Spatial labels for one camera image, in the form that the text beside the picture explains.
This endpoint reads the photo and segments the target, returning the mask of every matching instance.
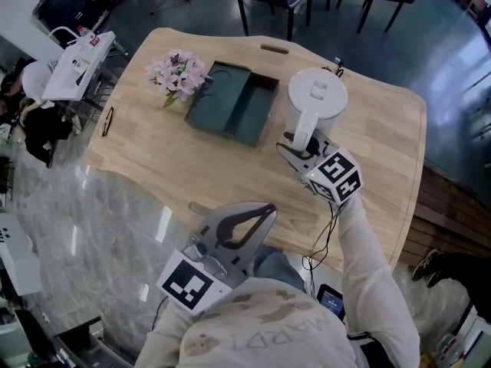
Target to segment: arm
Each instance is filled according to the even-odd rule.
[[[147,341],[138,356],[135,368],[176,366],[179,362],[181,340],[194,323],[184,310],[169,302],[155,330],[147,334]]]
[[[34,109],[38,109],[41,105],[38,103],[31,103],[29,106],[25,106],[26,104],[29,103],[29,99],[24,99],[21,101],[21,107],[23,107],[23,110],[21,112],[21,125],[24,126],[24,120],[27,118],[29,112],[33,111]]]
[[[25,142],[25,138],[27,135],[25,134],[25,131],[22,128],[22,126],[15,126],[14,136],[18,137],[18,139],[17,139],[18,143],[23,143],[23,142]]]
[[[419,366],[419,335],[358,194],[339,215],[339,243],[348,329],[371,333],[395,366]]]

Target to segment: smartphone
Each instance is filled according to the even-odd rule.
[[[322,284],[317,293],[317,300],[340,320],[344,319],[343,295],[341,293],[329,285]]]

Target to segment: white electric kettle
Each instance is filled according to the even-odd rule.
[[[315,128],[329,136],[348,102],[348,92],[336,75],[322,68],[307,68],[288,84],[286,128],[295,130],[292,149],[303,151]]]

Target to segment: marble floor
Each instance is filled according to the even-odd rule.
[[[157,27],[243,35],[235,0],[191,0],[178,6],[169,0],[149,16],[156,1],[128,0],[112,13],[107,27],[130,51]],[[300,5],[294,41],[326,58],[339,56],[361,74],[418,93],[428,109],[427,162],[491,202],[491,182],[483,168],[488,139],[475,135],[490,112],[474,113],[486,99],[489,84],[484,81],[464,92],[491,70],[480,30],[450,0],[417,0],[404,6],[388,34],[384,27],[395,4],[375,2],[358,35],[362,2],[344,0],[338,11],[326,12],[325,0],[314,0],[310,28],[303,25],[305,6]],[[252,35],[285,36],[283,10],[272,16],[267,5],[246,2],[246,11]],[[16,149],[10,206],[41,257],[44,291],[30,296],[28,303],[47,332],[55,334],[101,315],[111,345],[131,361],[163,297],[154,287],[157,277],[192,225],[181,224],[136,183],[108,172],[82,170],[79,163],[93,129],[91,124],[81,135],[60,142],[52,169],[23,146]],[[455,323],[468,302],[466,293],[452,281],[428,290],[422,282],[411,283],[409,274],[401,265],[394,277],[423,339],[431,342],[442,324],[451,328]],[[339,274],[319,277],[335,284]]]
[[[191,229],[135,182],[80,168],[93,129],[90,124],[79,136],[61,141],[51,169],[24,146],[14,150],[10,206],[34,241],[44,286],[26,301],[50,335],[101,316],[109,344],[133,362],[163,298],[154,285]],[[288,258],[308,281],[299,255]],[[341,274],[323,267],[315,271],[316,285],[339,290]],[[394,277],[425,343],[433,344],[458,323],[468,304],[460,284],[442,281],[429,290],[422,281],[411,282],[403,264]]]

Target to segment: sneaker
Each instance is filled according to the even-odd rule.
[[[428,288],[432,288],[433,286],[435,286],[436,284],[438,284],[438,282],[440,282],[441,280],[443,280],[442,273],[440,271],[434,272],[428,278],[427,287]]]
[[[413,281],[419,281],[425,275],[430,275],[431,272],[429,271],[428,266],[431,262],[431,259],[439,254],[440,252],[437,249],[432,249],[430,252],[428,252],[427,255],[423,258],[423,260],[420,261],[415,267],[415,269],[413,270],[411,279]]]

